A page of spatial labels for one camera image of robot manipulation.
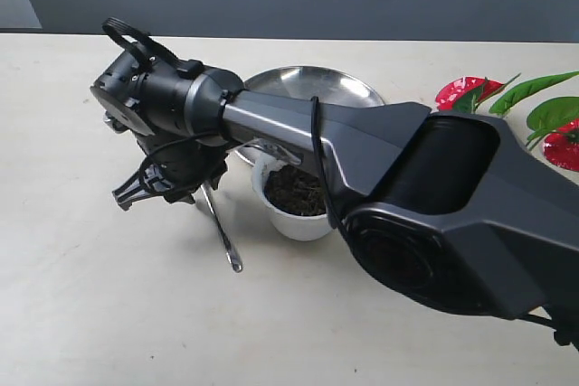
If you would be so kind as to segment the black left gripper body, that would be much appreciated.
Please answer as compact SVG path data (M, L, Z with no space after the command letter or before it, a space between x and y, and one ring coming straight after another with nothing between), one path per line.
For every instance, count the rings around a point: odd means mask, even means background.
M177 63L131 44L93 82L90 92L115 132L129 131L153 166L168 203L194 203L203 183L217 187L226 171L226 72L200 61Z

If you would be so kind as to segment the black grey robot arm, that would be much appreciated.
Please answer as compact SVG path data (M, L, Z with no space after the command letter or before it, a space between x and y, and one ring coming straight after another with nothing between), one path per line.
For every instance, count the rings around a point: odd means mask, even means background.
M325 185L329 219L381 284L455 315L578 312L578 188L497 118L406 102L349 108L244 88L227 70L178 69L141 45L91 93L179 190L260 142Z

